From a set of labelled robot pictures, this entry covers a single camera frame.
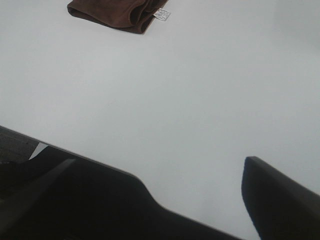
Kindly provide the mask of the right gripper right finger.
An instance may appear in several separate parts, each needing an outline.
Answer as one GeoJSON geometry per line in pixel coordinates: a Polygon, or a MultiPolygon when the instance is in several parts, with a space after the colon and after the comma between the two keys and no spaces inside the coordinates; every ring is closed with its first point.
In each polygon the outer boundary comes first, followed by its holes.
{"type": "Polygon", "coordinates": [[[320,238],[320,196],[258,157],[244,161],[241,194],[260,239],[320,238]]]}

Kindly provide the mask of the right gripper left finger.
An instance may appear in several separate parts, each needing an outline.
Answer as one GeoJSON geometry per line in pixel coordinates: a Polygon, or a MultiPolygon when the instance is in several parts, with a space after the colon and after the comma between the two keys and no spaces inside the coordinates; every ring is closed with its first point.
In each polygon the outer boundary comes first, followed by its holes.
{"type": "Polygon", "coordinates": [[[135,176],[46,147],[0,163],[3,240],[231,240],[174,213],[135,176]]]}

